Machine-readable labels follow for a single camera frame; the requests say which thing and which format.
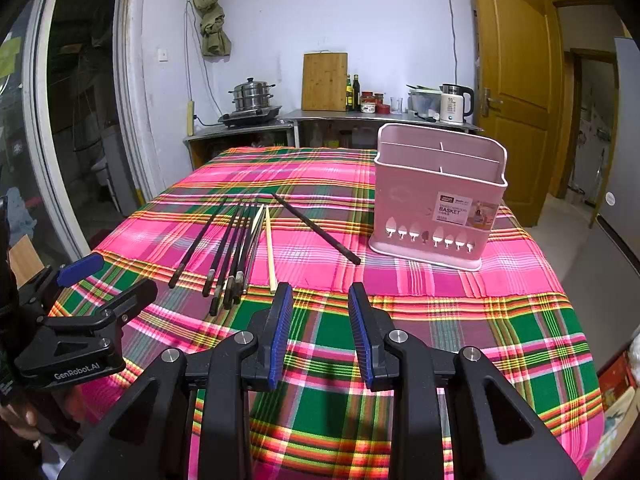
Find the electric kettle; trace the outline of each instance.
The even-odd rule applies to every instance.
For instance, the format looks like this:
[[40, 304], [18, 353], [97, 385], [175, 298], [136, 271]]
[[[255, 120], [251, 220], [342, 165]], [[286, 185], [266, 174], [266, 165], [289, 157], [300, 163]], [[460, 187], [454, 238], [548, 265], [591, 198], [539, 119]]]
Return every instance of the electric kettle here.
[[[474, 112], [474, 91], [467, 86], [444, 84], [440, 87], [440, 120], [445, 123], [462, 124], [465, 117]], [[465, 112], [464, 94], [470, 97], [469, 111]]]

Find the yellow wooden door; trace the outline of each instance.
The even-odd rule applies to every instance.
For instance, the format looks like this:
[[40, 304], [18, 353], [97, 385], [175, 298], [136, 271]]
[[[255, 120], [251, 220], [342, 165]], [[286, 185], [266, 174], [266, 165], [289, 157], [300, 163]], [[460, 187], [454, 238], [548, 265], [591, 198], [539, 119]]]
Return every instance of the yellow wooden door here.
[[558, 138], [558, 15], [550, 0], [476, 0], [476, 11], [477, 123], [507, 149], [504, 200], [522, 225], [533, 226], [545, 202]]

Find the kettle handle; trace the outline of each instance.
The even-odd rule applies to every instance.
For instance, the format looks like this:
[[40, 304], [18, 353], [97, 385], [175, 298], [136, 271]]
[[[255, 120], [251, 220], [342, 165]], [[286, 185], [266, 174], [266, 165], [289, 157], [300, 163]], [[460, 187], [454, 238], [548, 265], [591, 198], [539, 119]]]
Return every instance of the kettle handle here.
[[463, 117], [467, 117], [467, 116], [471, 115], [474, 112], [474, 105], [476, 103], [476, 97], [475, 97], [474, 91], [471, 88], [469, 88], [468, 86], [461, 86], [460, 89], [462, 90], [463, 94], [469, 94], [469, 97], [471, 97], [471, 103], [469, 105], [469, 111], [465, 112], [463, 110], [463, 113], [462, 113]]

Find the refrigerator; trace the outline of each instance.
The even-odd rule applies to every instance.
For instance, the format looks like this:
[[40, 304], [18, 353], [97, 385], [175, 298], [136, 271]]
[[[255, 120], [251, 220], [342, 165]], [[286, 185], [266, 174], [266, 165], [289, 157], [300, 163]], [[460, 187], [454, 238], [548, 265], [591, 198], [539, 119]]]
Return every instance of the refrigerator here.
[[596, 370], [640, 326], [640, 50], [616, 38], [618, 127], [605, 199], [562, 287], [589, 344]]

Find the chopstick basket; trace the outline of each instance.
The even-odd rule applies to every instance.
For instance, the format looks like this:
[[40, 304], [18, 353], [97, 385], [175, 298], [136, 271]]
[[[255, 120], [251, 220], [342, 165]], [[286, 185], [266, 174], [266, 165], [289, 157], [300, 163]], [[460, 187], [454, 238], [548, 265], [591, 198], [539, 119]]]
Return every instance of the chopstick basket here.
[[378, 131], [369, 247], [478, 270], [507, 181], [507, 151], [486, 137], [410, 124]]

